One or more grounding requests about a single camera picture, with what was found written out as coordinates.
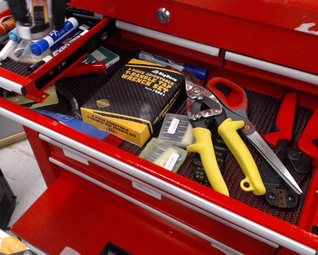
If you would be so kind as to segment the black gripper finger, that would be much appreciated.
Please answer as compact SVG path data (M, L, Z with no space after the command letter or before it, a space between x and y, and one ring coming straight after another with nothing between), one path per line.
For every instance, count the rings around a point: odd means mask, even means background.
M9 9L15 19L22 23L28 23L29 18L27 16L27 4L25 0L6 0Z
M55 30L64 27L68 0L52 0L52 16Z

